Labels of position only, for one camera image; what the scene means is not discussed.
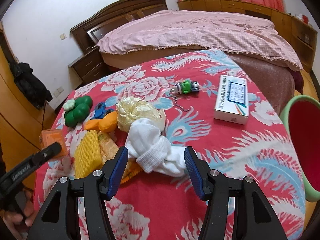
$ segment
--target yellow sponge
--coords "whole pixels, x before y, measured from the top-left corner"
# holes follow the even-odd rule
[[[98,133],[95,130],[88,131],[75,152],[76,179],[84,178],[100,168],[101,161]]]

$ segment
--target wall outlet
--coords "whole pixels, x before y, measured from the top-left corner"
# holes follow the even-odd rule
[[[63,41],[67,36],[63,33],[60,35],[60,39]]]
[[[60,94],[64,91],[63,87],[59,87],[57,90]]]
[[[53,95],[57,98],[57,97],[60,95],[60,93],[59,93],[58,90],[55,90],[55,91],[53,92]]]
[[[64,91],[63,87],[59,87],[53,92],[53,95],[57,98]]]

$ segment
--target orange box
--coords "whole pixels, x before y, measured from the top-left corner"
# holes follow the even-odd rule
[[[66,143],[64,141],[64,137],[62,135],[62,131],[58,129],[51,129],[51,130],[43,130],[39,137],[41,149],[47,148],[49,145],[53,144],[54,142],[58,142],[61,144],[61,152],[57,154],[52,159],[59,159],[66,155],[68,155],[68,150],[66,147]]]

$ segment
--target medicine box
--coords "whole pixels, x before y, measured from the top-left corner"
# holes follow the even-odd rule
[[[245,124],[249,117],[248,105],[247,80],[221,75],[213,117]]]

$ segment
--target brown blanket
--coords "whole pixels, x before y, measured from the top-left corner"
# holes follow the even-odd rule
[[[260,59],[240,54],[227,54],[247,73],[276,113],[280,114],[294,96],[294,80],[289,70]]]

